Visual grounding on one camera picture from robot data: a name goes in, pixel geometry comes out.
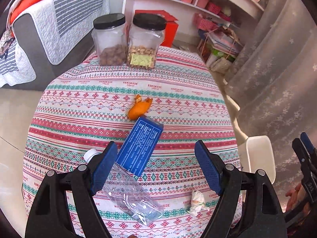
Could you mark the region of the person's right hand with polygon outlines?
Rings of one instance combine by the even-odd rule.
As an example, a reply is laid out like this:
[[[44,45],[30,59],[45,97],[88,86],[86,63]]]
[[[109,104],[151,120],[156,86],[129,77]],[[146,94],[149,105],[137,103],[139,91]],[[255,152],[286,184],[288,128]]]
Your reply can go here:
[[[286,205],[286,212],[294,209],[306,196],[306,191],[301,183],[299,183],[294,189],[289,190],[286,194],[289,200]]]

